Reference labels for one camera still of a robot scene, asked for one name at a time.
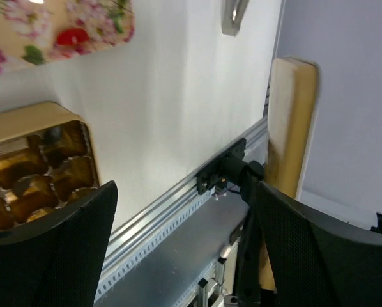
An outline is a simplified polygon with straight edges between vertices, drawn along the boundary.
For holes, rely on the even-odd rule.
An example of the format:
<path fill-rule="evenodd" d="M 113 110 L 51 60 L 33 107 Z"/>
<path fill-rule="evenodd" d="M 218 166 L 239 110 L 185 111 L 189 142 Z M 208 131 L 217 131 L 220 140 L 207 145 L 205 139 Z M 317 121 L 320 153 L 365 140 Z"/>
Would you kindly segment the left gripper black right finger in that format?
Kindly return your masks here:
<path fill-rule="evenodd" d="M 281 306 L 382 306 L 382 234 L 257 186 Z"/>

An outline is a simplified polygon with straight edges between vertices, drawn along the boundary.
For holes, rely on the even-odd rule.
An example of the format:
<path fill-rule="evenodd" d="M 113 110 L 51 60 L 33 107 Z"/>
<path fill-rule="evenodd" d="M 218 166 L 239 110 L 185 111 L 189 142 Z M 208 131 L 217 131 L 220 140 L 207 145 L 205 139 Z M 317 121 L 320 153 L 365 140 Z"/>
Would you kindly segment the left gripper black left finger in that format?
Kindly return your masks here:
<path fill-rule="evenodd" d="M 118 201 L 110 181 L 0 232 L 0 306 L 92 306 Z"/>

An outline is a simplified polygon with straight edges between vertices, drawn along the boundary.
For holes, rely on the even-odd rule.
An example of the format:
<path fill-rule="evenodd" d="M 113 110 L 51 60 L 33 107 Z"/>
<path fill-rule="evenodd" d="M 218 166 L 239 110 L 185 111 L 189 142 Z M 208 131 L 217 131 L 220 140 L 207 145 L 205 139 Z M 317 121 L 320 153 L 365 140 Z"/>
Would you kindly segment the silver tin lid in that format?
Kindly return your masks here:
<path fill-rule="evenodd" d="M 293 56 L 273 60 L 264 180 L 296 200 L 302 191 L 318 95 L 315 62 Z"/>

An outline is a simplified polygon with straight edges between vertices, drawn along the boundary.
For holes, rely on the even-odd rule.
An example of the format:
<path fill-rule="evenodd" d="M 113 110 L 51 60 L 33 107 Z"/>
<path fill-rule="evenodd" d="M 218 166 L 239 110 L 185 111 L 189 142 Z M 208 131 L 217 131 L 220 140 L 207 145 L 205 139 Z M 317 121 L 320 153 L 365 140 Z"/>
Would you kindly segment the metal tongs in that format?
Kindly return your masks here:
<path fill-rule="evenodd" d="M 221 30 L 224 35 L 236 36 L 249 4 L 249 0 L 225 0 L 222 14 Z"/>

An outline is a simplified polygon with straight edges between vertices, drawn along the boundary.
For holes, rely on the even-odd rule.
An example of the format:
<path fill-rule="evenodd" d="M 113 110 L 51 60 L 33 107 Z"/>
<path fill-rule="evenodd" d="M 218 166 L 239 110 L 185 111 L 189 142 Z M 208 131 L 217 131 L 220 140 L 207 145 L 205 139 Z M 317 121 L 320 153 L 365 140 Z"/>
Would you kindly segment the gold chocolate box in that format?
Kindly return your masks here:
<path fill-rule="evenodd" d="M 99 188 L 88 125 L 55 102 L 0 113 L 0 233 Z"/>

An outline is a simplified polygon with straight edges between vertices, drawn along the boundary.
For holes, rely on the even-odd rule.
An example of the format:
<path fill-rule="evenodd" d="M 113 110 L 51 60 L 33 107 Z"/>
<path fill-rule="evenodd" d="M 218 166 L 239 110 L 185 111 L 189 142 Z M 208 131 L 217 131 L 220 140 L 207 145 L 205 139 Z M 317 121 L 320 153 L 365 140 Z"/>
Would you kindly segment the red white chocolate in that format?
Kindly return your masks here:
<path fill-rule="evenodd" d="M 81 28 L 70 28 L 62 30 L 56 38 L 56 43 L 60 46 L 79 45 L 89 40 L 86 30 Z"/>

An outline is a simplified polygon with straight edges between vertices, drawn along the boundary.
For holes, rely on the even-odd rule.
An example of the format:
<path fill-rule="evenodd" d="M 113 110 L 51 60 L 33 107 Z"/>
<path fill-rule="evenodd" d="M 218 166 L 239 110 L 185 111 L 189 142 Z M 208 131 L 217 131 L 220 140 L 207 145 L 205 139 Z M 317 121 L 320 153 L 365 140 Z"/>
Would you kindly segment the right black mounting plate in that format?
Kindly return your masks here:
<path fill-rule="evenodd" d="M 246 144 L 247 140 L 245 138 L 237 140 L 228 149 L 214 157 L 196 174 L 196 188 L 199 195 L 227 182 L 238 183 L 240 173 L 245 167 L 243 158 Z"/>

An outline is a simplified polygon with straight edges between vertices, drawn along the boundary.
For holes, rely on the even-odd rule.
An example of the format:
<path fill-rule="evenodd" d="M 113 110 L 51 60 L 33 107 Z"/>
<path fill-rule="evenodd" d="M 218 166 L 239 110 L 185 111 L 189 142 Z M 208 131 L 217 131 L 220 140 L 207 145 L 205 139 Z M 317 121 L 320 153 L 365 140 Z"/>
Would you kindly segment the floral tray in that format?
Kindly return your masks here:
<path fill-rule="evenodd" d="M 86 30 L 89 40 L 58 45 L 70 28 Z M 0 1 L 0 75 L 105 51 L 133 35 L 131 1 Z"/>

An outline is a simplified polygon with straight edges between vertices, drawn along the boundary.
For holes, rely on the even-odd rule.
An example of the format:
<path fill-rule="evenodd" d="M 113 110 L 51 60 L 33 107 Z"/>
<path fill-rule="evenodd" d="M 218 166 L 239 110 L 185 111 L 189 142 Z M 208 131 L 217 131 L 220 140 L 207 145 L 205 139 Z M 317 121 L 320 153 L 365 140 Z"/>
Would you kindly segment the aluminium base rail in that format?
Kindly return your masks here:
<path fill-rule="evenodd" d="M 197 173 L 208 164 L 209 162 L 205 162 L 196 168 L 182 181 L 111 233 L 102 271 L 109 270 L 115 263 L 123 259 L 133 246 L 142 243 L 146 234 L 165 221 L 177 206 L 187 204 L 196 197 L 198 194 Z"/>

